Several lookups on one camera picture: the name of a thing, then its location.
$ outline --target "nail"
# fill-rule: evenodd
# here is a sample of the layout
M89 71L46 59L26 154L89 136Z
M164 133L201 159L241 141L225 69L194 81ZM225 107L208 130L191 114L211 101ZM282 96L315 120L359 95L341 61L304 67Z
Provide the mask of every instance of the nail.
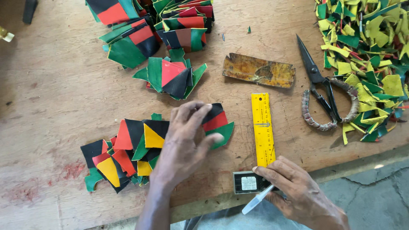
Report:
M221 135L220 133L214 133L213 136L214 136L214 142L216 143L220 143L225 139L225 137L223 137L223 135Z

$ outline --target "yellow ruler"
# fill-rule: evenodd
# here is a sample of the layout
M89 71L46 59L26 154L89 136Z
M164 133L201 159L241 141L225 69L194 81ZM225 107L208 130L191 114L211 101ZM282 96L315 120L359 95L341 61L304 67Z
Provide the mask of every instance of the yellow ruler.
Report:
M267 167L276 160L268 93L252 93L252 110L257 166Z

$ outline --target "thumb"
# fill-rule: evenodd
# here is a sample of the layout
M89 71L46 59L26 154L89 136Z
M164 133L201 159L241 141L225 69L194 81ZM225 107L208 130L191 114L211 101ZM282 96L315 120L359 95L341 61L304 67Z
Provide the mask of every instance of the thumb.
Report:
M205 137L198 146L197 155L199 157L205 157L209 149L215 144L220 143L225 139L220 133L213 133Z
M272 203L274 206L276 206L284 214L284 216L287 217L290 207L287 204L286 200L281 195L273 191L270 191L265 196L265 199Z

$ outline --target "plywood surface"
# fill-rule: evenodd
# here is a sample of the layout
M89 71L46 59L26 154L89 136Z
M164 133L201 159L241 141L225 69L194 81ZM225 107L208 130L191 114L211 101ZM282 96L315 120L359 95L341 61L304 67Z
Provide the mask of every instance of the plywood surface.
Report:
M0 24L16 35L11 43L0 41L0 224L4 229L74 230L137 216L148 187L129 185L116 195L101 182L96 192L88 193L83 181L88 169L79 146L114 136L123 118L141 120L162 113L168 120L171 109L183 101L146 90L144 82L131 78L137 69L122 70L106 58L97 37L109 29L94 22L83 0L40 1L30 26L21 22L23 3L0 4ZM398 124L379 143L351 137L344 147L341 128L318 133L301 118L301 94L309 82L296 33L319 67L323 62L313 4L215 1L216 23L206 35L206 50L185 56L194 68L208 65L188 100L222 103L229 122L235 122L234 133L226 147L211 152L204 165L177 186L172 206L229 193L231 172L255 166L252 92L270 94L276 154L307 171L409 141L409 124ZM294 64L293 88L269 88L222 76L223 60L230 52ZM162 45L156 56L165 55ZM345 115L349 97L335 93ZM317 103L311 103L310 111L316 120L329 121Z

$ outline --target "right hand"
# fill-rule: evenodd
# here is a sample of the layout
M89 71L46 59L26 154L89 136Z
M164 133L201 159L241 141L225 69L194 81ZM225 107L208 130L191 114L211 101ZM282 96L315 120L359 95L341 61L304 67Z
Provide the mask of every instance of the right hand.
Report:
M286 194L283 198L269 192L265 197L286 218L313 230L350 230L345 212L325 196L305 170L287 158L279 156L267 168L258 166L253 171Z

